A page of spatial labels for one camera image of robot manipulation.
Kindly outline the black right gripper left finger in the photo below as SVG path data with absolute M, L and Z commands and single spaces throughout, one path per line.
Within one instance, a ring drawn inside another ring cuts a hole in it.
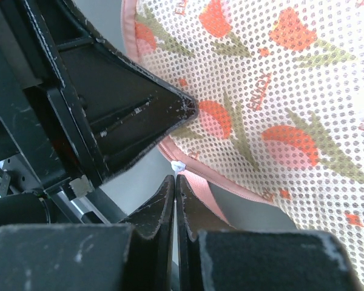
M 169 290 L 174 177 L 116 224 L 0 227 L 0 290 Z

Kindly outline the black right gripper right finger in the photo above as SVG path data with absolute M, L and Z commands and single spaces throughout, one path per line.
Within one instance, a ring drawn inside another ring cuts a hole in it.
M 321 231 L 233 229 L 175 182 L 181 290 L 361 290 L 339 241 Z

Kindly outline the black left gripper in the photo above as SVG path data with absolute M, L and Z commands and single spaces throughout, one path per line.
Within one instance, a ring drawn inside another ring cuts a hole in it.
M 93 38 L 64 1 L 0 1 L 0 222 L 90 223 L 97 144 L 62 54 Z

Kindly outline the floral mesh laundry bag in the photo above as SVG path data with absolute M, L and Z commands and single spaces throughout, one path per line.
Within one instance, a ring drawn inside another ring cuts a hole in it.
M 121 20 L 129 57 L 197 100 L 160 144 L 197 196 L 333 233 L 364 289 L 364 1 L 124 1 Z

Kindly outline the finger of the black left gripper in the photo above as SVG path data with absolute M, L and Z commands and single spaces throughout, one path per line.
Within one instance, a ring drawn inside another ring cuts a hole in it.
M 34 74 L 58 89 L 100 181 L 194 119 L 196 101 L 115 48 L 73 1 L 22 1 Z

